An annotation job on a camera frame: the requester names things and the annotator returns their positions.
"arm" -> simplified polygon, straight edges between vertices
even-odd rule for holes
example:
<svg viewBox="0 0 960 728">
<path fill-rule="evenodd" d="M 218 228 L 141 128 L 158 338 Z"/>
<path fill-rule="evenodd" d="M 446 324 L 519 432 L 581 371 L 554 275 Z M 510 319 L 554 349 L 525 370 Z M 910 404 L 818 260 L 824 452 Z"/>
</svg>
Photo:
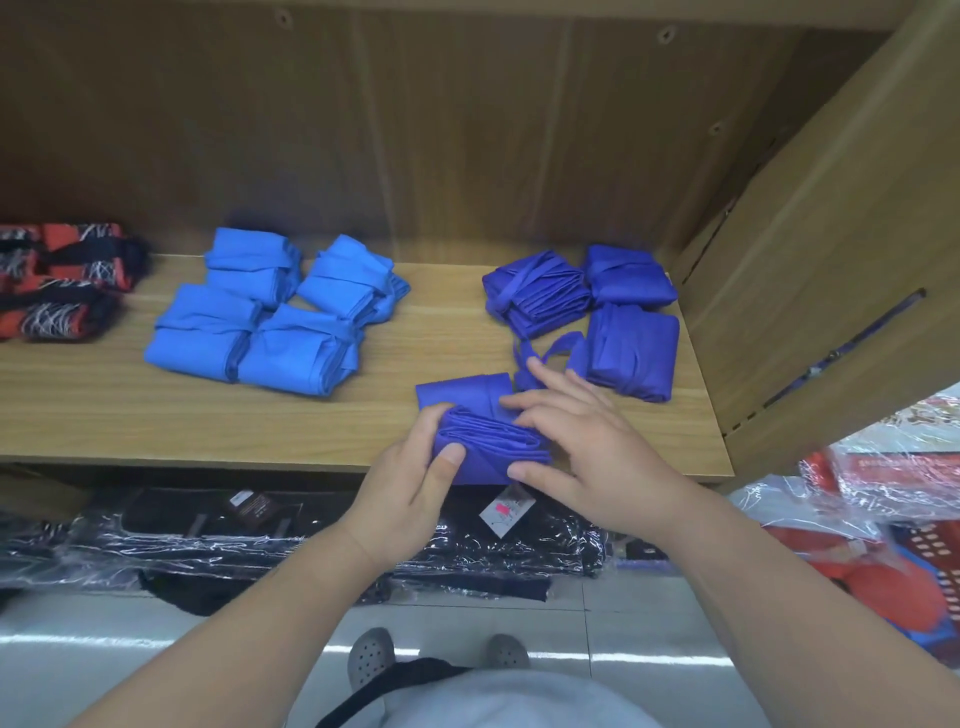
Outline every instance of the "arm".
<svg viewBox="0 0 960 728">
<path fill-rule="evenodd" d="M 461 445 L 430 454 L 448 405 L 386 449 L 347 513 L 82 713 L 71 728 L 283 723 L 334 627 L 373 580 L 433 535 Z"/>
<path fill-rule="evenodd" d="M 659 546 L 690 581 L 775 726 L 943 726 L 960 680 L 723 497 L 674 471 L 602 390 L 536 359 L 548 389 L 504 398 L 570 455 L 574 475 L 514 463 L 511 477 L 606 528 Z"/>
</svg>

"folded blue fabric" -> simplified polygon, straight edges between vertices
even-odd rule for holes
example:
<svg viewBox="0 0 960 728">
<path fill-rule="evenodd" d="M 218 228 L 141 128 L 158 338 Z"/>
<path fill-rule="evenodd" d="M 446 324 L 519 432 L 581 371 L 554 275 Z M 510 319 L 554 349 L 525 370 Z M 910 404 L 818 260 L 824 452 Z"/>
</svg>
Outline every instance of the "folded blue fabric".
<svg viewBox="0 0 960 728">
<path fill-rule="evenodd" d="M 262 313 L 259 302 L 184 283 L 156 320 L 154 340 L 143 358 L 172 372 L 236 381 L 237 365 Z"/>
<path fill-rule="evenodd" d="M 320 310 L 362 327 L 387 321 L 396 302 L 410 293 L 410 284 L 394 273 L 388 257 L 340 235 L 317 256 L 297 292 Z"/>
<path fill-rule="evenodd" d="M 527 359 L 535 356 L 546 364 L 551 356 L 558 353 L 569 353 L 570 358 L 566 361 L 566 368 L 572 369 L 584 379 L 587 378 L 589 349 L 587 339 L 580 331 L 565 333 L 550 345 L 543 356 L 537 354 L 529 339 L 521 339 L 514 343 L 514 360 L 518 366 L 514 375 L 514 384 L 518 392 L 526 392 L 528 389 L 546 389 L 543 382 L 530 374 L 530 370 L 527 369 Z"/>
<path fill-rule="evenodd" d="M 244 384 L 328 397 L 360 366 L 363 329 L 332 313 L 286 303 L 253 333 L 240 362 Z"/>
<path fill-rule="evenodd" d="M 590 317 L 587 380 L 644 401 L 669 401 L 679 342 L 676 316 L 607 303 Z"/>
<path fill-rule="evenodd" d="M 450 443 L 467 449 L 454 485 L 510 485 L 507 468 L 511 463 L 550 462 L 550 451 L 536 430 L 492 420 L 461 406 L 451 407 L 441 417 L 434 457 Z"/>
<path fill-rule="evenodd" d="M 506 372 L 498 375 L 464 376 L 460 379 L 431 381 L 427 384 L 418 384 L 416 389 L 420 409 L 446 401 L 459 404 L 474 414 L 499 422 L 510 423 L 516 417 L 516 413 L 500 406 L 500 398 L 514 392 L 514 385 Z"/>
<path fill-rule="evenodd" d="M 536 339 L 584 316 L 590 291 L 584 272 L 553 251 L 517 260 L 483 277 L 487 311 L 520 338 Z"/>
<path fill-rule="evenodd" d="M 300 284 L 300 251 L 273 232 L 218 228 L 204 255 L 206 284 L 276 308 Z"/>
<path fill-rule="evenodd" d="M 584 271 L 598 305 L 635 303 L 662 308 L 677 300 L 677 289 L 646 251 L 597 243 L 587 248 Z"/>
</svg>

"fingernail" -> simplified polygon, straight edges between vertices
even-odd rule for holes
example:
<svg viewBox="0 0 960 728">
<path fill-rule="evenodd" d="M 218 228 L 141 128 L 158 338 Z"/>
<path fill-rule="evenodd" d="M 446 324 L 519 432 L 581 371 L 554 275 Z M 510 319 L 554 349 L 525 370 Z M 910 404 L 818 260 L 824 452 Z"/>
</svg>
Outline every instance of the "fingernail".
<svg viewBox="0 0 960 728">
<path fill-rule="evenodd" d="M 460 465 L 467 457 L 467 449 L 460 443 L 450 443 L 440 451 L 437 457 L 442 457 L 447 462 L 454 465 Z"/>
</svg>

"folded plaid fabric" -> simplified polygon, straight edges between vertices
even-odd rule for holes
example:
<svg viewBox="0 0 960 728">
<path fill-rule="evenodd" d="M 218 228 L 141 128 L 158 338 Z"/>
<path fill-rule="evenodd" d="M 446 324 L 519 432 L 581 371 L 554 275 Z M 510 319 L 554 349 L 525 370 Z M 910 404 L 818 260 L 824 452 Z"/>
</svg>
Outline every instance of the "folded plaid fabric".
<svg viewBox="0 0 960 728">
<path fill-rule="evenodd" d="M 679 341 L 676 316 L 607 303 L 590 317 L 587 380 L 644 401 L 669 401 Z"/>
<path fill-rule="evenodd" d="M 510 485 L 507 468 L 511 463 L 550 462 L 550 452 L 536 430 L 491 420 L 461 406 L 451 407 L 441 417 L 434 457 L 450 443 L 467 449 L 454 485 Z"/>
<path fill-rule="evenodd" d="M 460 379 L 431 381 L 418 384 L 416 389 L 420 409 L 431 404 L 450 402 L 500 422 L 512 422 L 516 416 L 500 406 L 500 398 L 514 392 L 514 385 L 506 372 L 498 375 L 464 376 Z"/>
<path fill-rule="evenodd" d="M 274 309 L 300 284 L 300 251 L 273 232 L 218 228 L 204 255 L 206 284 Z"/>
<path fill-rule="evenodd" d="M 380 324 L 394 313 L 410 284 L 394 273 L 394 262 L 340 235 L 317 256 L 297 292 L 322 311 L 362 327 Z"/>
<path fill-rule="evenodd" d="M 0 225 L 0 293 L 37 272 L 39 225 Z"/>
<path fill-rule="evenodd" d="M 251 337 L 240 381 L 328 397 L 360 366 L 363 329 L 331 313 L 283 304 Z"/>
<path fill-rule="evenodd" d="M 119 303 L 99 281 L 31 276 L 0 294 L 0 339 L 82 341 L 109 327 Z"/>
<path fill-rule="evenodd" d="M 584 272 L 552 251 L 522 258 L 483 277 L 487 311 L 520 339 L 583 317 L 590 308 Z"/>
<path fill-rule="evenodd" d="M 156 320 L 143 358 L 150 364 L 207 379 L 233 382 L 263 304 L 207 285 L 184 283 Z"/>
<path fill-rule="evenodd" d="M 662 308 L 677 300 L 677 289 L 654 257 L 645 251 L 591 245 L 584 264 L 597 304 L 635 303 Z"/>
<path fill-rule="evenodd" d="M 59 279 L 100 280 L 118 291 L 132 291 L 147 275 L 146 243 L 124 235 L 119 225 L 48 224 L 42 226 L 43 264 Z"/>
<path fill-rule="evenodd" d="M 530 374 L 527 369 L 527 359 L 535 356 L 546 364 L 551 356 L 559 353 L 569 353 L 570 358 L 566 362 L 566 368 L 572 369 L 584 379 L 587 378 L 587 369 L 589 366 L 589 350 L 587 339 L 580 331 L 571 331 L 558 338 L 543 356 L 534 351 L 533 344 L 529 339 L 521 339 L 514 343 L 514 360 L 518 369 L 514 375 L 514 384 L 518 392 L 526 392 L 528 389 L 546 389 L 546 385 Z"/>
</svg>

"forearm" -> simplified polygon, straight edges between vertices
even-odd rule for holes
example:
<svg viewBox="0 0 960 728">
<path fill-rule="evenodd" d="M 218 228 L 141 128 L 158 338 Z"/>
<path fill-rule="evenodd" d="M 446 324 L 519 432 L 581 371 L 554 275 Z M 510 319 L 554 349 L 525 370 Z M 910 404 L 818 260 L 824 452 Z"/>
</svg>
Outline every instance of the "forearm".
<svg viewBox="0 0 960 728">
<path fill-rule="evenodd" d="M 776 726 L 951 724 L 960 681 L 725 498 L 702 491 L 658 544 Z"/>
<path fill-rule="evenodd" d="M 330 634 L 379 575 L 339 526 L 107 693 L 72 728 L 283 723 Z"/>
</svg>

